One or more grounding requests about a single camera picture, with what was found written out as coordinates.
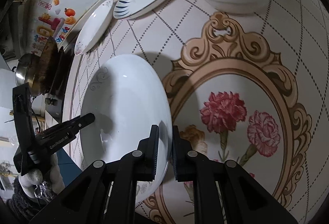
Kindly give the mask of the left gloved hand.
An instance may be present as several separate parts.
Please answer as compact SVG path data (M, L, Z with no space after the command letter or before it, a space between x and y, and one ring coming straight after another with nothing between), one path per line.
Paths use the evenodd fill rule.
M49 175L49 182L51 185L51 189L55 194L59 194L64 188L63 177L60 173L60 168L58 164L58 159L56 153L51 156L50 159L51 169ZM36 200L36 196L34 194L34 186L39 185L43 181L43 176L40 170L33 170L25 174L24 176L18 176L19 183L24 191L24 193L28 196L28 198L32 200Z

